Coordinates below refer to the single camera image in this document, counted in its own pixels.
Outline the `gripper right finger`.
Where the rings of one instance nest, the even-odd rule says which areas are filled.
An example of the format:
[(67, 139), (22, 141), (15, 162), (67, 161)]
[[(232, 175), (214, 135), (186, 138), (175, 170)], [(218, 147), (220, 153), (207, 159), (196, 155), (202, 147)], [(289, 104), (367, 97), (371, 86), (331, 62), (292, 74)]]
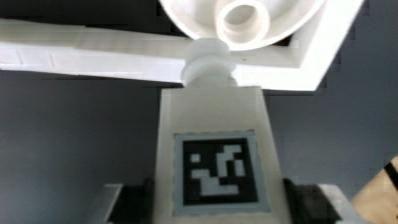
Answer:
[(369, 224), (335, 185), (282, 182), (291, 224)]

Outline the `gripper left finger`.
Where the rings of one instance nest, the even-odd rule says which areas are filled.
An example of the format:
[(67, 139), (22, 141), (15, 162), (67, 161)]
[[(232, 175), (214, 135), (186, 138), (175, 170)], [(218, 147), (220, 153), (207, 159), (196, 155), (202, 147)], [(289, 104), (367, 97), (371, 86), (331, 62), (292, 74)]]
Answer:
[(152, 224), (154, 181), (104, 184), (81, 224)]

